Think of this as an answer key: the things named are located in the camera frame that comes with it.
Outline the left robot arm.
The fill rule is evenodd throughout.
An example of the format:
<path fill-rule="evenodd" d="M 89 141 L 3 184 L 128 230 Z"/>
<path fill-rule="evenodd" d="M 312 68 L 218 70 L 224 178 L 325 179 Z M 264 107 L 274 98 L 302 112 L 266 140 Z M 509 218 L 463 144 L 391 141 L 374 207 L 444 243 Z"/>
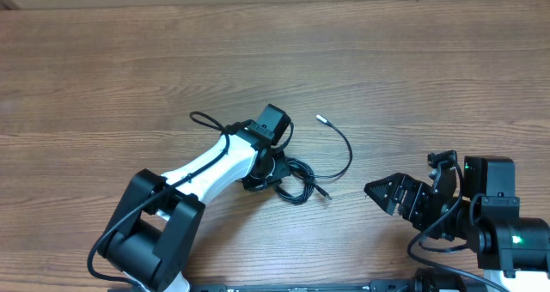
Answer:
<path fill-rule="evenodd" d="M 257 119 L 232 125 L 199 111 L 190 118 L 218 131 L 219 140 L 184 167 L 162 174 L 143 169 L 131 178 L 89 252 L 93 277 L 141 291 L 180 287 L 205 206 L 236 181 L 254 192 L 287 176 L 278 142 L 291 119 L 280 108 L 269 104 Z"/>

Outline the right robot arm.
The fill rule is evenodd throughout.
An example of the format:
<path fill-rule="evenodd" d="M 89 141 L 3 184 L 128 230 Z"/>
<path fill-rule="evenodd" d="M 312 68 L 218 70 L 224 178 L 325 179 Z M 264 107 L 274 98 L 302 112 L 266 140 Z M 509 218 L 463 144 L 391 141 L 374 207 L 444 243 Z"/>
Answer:
<path fill-rule="evenodd" d="M 549 225 L 522 217 L 515 192 L 515 163 L 503 156 L 467 156 L 458 163 L 448 150 L 427 155 L 432 184 L 394 173 L 365 185 L 364 192 L 386 213 L 398 213 L 418 234 L 406 247 L 423 264 L 408 280 L 378 280 L 373 291 L 547 291 L 549 289 Z M 475 253 L 483 271 L 470 272 L 413 253 L 425 240 L 460 239 L 439 249 Z"/>

